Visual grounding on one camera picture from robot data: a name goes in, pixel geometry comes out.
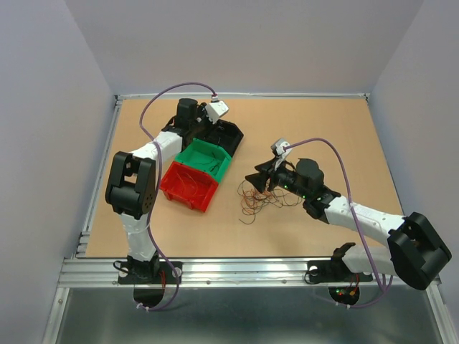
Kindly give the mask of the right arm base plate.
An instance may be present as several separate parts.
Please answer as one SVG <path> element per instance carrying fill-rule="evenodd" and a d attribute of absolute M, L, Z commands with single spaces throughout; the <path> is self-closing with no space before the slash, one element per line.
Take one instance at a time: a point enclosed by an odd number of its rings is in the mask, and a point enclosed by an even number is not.
<path fill-rule="evenodd" d="M 334 262 L 330 259 L 309 261 L 307 270 L 303 275 L 307 284 L 316 285 L 321 283 L 357 283 L 371 282 L 373 277 L 368 274 L 353 273 L 343 262 Z"/>

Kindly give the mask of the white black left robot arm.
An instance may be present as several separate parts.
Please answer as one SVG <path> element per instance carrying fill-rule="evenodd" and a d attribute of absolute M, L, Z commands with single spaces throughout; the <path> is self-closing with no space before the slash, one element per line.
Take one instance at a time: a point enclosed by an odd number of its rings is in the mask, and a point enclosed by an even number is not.
<path fill-rule="evenodd" d="M 125 261 L 115 261 L 118 282 L 149 283 L 159 278 L 158 248 L 151 239 L 149 222 L 159 191 L 163 164 L 182 152 L 200 133 L 216 123 L 209 104 L 181 98 L 173 116 L 150 141 L 131 152 L 117 152 L 105 191 L 105 201 L 120 216 L 128 240 Z"/>

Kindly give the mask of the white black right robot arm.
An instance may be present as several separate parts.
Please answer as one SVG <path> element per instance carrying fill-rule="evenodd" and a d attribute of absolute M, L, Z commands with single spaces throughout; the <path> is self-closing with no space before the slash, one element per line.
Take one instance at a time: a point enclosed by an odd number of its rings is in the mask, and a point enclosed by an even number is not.
<path fill-rule="evenodd" d="M 345 243 L 333 251 L 315 278 L 345 280 L 352 274 L 380 273 L 400 278 L 406 285 L 425 290 L 451 260 L 452 254 L 423 214 L 388 214 L 361 204 L 324 183 L 317 162 L 302 158 L 290 169 L 285 162 L 270 160 L 245 177 L 260 193 L 280 187 L 303 199 L 303 208 L 313 219 L 345 227 L 362 238 L 379 242 L 378 247 Z"/>

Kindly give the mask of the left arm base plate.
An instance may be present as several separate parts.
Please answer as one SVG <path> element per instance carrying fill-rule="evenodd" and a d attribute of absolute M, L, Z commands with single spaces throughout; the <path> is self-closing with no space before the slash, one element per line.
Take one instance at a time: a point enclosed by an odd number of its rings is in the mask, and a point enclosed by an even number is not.
<path fill-rule="evenodd" d="M 176 284 L 175 272 L 165 262 L 153 263 L 115 260 L 113 267 L 118 272 L 120 285 L 170 285 Z"/>

